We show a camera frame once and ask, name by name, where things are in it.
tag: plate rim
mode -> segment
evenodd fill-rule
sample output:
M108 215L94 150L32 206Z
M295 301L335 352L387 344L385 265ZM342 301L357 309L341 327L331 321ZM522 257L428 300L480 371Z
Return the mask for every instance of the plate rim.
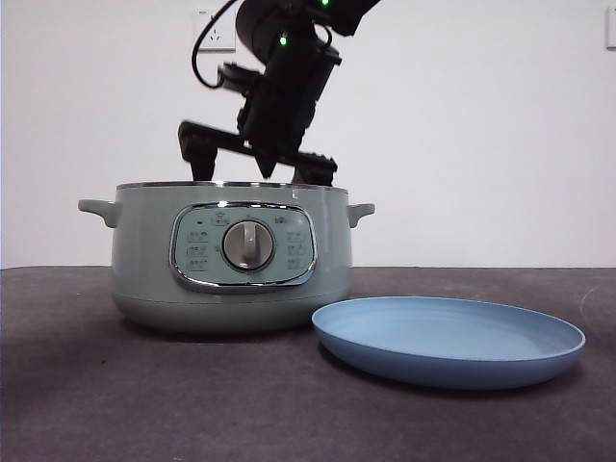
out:
M522 311L522 312L526 312L526 313L531 313L533 315L538 315L541 317L546 317L546 318L550 318L552 320L558 321L560 323L563 323L567 326L569 326L570 328L572 328L573 330L575 330L581 337L581 341L574 346L573 348L569 348L565 351L559 352L559 353L555 353L555 354L549 354L549 355L545 355L545 356L540 356L540 357L536 357L536 358L523 358L523 359L485 359L485 358L461 358L461 357L454 357L454 356L437 356L437 355L426 355L426 354L419 354L419 353L407 353L407 352L403 352L403 351L396 351L394 349L388 349L388 348L383 348L381 346L370 346L370 345L366 345L366 344L360 344L358 342L354 342L352 340L349 339L345 339L343 337L340 337L338 335L334 335L330 332L327 332L325 329L322 328L322 326L320 326L317 321L316 321L316 317L320 315L320 313L322 313L324 310L326 309L331 309L331 307L333 306L337 306L337 305L343 305L343 304L348 304L348 303L353 303L353 302L357 302L357 301L370 301L370 300L392 300L392 299L407 299L407 300L443 300L443 301L454 301L454 302L461 302L461 301L465 301L465 302L471 302L471 303L475 303L475 304L481 304L481 305L490 305L490 306L499 306L499 307L503 307L503 308L508 308L508 309L514 309L514 310L518 310L518 311ZM399 354L399 355L403 355L403 356L412 356L412 357L416 357L416 358L423 358L423 359L430 359L430 360L444 360L444 361L464 361L464 362L474 362L474 363L524 363L524 362L535 362L535 361L546 361L546 360L550 360L550 359L557 359L560 357L565 357L565 356L569 356L573 353L579 352L581 351L585 345L586 345L586 336L585 334L582 332L582 330L580 328L578 328L577 326L575 326L574 324L565 321L561 318L558 318L556 316L552 316L552 315L548 315L546 313L541 313L539 311L534 311L534 310L529 310L527 308L522 308L520 306L515 306L515 305L507 305L505 303L495 303L492 301L484 301L484 300L473 300L473 299L469 299L469 298L455 298L455 297L443 297L443 296L420 296L420 295L393 295L393 296L369 296L369 297L360 297L360 298L351 298L348 300L341 300L341 301L337 301L335 303L329 303L325 306L322 306L320 309L318 309L317 311L315 311L311 317L312 320L312 324L315 327L315 329L317 329L317 331L322 332L330 337L333 337L337 340L340 340L342 342L346 342L349 344L353 344L356 346L360 346L363 348L370 348L370 349L376 349L379 351L384 351L386 353L390 353L390 354Z

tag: silver knob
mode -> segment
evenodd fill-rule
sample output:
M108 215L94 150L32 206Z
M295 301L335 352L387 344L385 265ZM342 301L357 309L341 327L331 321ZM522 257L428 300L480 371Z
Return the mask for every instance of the silver knob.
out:
M263 224L242 221L229 229L222 243L227 260L241 270L262 267L273 252L273 238Z

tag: pot handle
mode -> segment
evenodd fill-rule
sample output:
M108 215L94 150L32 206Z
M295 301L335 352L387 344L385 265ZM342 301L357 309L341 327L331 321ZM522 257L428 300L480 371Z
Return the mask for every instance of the pot handle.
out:
M82 199L79 201L78 207L82 212L99 215L110 228L117 227L121 212L121 206L119 204L104 200Z
M373 215L375 211L376 207L374 207L374 204L349 205L348 224L351 228L356 228L361 218Z

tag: pot base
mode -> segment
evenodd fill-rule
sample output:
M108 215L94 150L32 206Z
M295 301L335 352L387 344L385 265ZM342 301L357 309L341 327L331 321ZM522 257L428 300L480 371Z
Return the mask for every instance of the pot base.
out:
M322 306L343 300L348 291L305 298L246 303L163 302L114 294L129 320L164 331L190 334L245 334L299 327Z

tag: chrome trim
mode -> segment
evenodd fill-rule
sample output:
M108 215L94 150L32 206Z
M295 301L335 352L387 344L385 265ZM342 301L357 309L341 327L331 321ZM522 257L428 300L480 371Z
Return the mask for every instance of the chrome trim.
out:
M248 183L234 181L168 181L151 183L126 183L119 185L116 189L133 190L136 188L170 188L178 186L210 186L215 188L265 188L265 189L284 189L284 190L310 190L310 191L332 191L335 193L348 194L347 190L334 188L331 186L316 185L292 185L288 183Z
M313 260L310 263L310 266L307 271L301 274L298 277L293 279L288 279L285 281L272 282L268 284L256 284L256 283L247 283L247 284L219 284L216 282L209 281L199 281L189 277L185 274L178 266L177 260L175 259L175 248L177 246L177 236L180 231L180 223L182 222L182 218L184 218L189 212L196 209L224 209L224 208L239 208L239 207L250 207L250 208L268 208L268 209L285 209L285 210L294 210L296 212L300 212L303 214L308 220L308 224L310 226L310 237L312 238L312 247L313 247ZM222 260L229 265L226 261L224 253L222 254ZM175 218L173 222L173 231L171 233L171 243L169 246L169 267L173 275L181 282L182 284L188 286L189 289L194 290L196 292L205 292L209 294L259 294L265 292L271 292L272 290L279 287L294 287L305 284L310 280L312 275L315 272L315 268L317 266L318 261L318 248L317 248L317 236L315 234L315 224L312 221L310 215L303 209L285 204L272 204L272 203L264 203L264 202L211 202L207 204L193 204L185 207L180 211L180 213Z

